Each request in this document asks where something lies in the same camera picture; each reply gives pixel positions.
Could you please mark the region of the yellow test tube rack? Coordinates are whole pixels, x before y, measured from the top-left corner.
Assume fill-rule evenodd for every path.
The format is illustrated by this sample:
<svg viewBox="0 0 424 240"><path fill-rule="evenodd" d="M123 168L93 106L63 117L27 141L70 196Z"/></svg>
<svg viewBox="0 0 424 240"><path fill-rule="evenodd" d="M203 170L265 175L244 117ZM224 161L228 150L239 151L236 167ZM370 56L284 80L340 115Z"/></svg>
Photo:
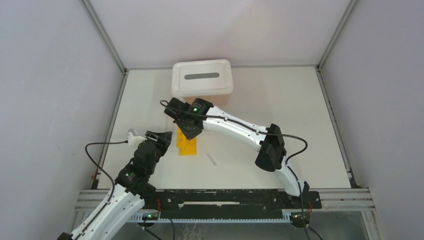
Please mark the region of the yellow test tube rack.
<svg viewBox="0 0 424 240"><path fill-rule="evenodd" d="M179 127L176 128L176 147L180 156L194 156L197 154L196 138L188 140Z"/></svg>

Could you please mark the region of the pink plastic storage bin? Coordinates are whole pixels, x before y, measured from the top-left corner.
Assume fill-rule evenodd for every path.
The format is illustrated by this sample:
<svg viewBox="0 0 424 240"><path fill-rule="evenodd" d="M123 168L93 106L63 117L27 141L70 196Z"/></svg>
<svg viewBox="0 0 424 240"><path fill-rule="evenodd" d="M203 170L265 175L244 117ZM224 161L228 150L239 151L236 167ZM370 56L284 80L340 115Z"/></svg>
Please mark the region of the pink plastic storage bin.
<svg viewBox="0 0 424 240"><path fill-rule="evenodd" d="M225 107L230 102L231 95L230 94L221 94L221 95L206 95L206 96L186 96L183 97L183 99L189 103L192 104L196 98L203 99L205 101L208 101L212 103L214 106L218 107Z"/></svg>

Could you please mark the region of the translucent white bin lid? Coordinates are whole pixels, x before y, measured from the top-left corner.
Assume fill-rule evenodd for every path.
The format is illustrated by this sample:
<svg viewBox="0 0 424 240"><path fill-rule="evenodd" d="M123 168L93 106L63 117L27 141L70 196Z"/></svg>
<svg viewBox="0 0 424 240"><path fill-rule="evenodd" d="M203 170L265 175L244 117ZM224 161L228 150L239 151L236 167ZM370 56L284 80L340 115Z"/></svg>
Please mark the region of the translucent white bin lid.
<svg viewBox="0 0 424 240"><path fill-rule="evenodd" d="M229 95L233 90L231 63L226 59L178 62L172 67L174 97Z"/></svg>

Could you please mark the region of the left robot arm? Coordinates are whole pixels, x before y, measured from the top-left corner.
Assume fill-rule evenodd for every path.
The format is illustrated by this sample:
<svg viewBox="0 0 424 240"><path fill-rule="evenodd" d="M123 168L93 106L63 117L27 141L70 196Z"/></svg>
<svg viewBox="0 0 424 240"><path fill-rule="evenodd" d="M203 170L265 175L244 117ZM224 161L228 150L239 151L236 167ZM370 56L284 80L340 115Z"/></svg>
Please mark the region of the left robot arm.
<svg viewBox="0 0 424 240"><path fill-rule="evenodd" d="M147 131L100 204L78 227L70 233L61 233L58 239L110 240L136 212L153 207L156 188L149 179L166 154L172 135L172 131Z"/></svg>

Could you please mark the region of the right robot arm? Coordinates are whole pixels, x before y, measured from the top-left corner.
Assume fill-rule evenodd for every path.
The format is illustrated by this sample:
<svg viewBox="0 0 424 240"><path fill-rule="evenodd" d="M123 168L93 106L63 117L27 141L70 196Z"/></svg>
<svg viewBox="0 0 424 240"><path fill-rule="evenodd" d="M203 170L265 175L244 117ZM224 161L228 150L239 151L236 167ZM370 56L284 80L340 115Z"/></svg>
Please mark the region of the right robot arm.
<svg viewBox="0 0 424 240"><path fill-rule="evenodd" d="M184 137L191 141L203 131L226 134L248 144L258 155L255 165L260 169L275 173L289 195L289 203L295 208L302 208L309 201L310 186L289 166L289 160L306 151L308 142L298 136L281 132L278 125L257 125L237 118L220 109L213 103L196 98L192 103L173 97L160 100L164 113L172 118ZM292 138L304 143L304 147L287 155L284 138Z"/></svg>

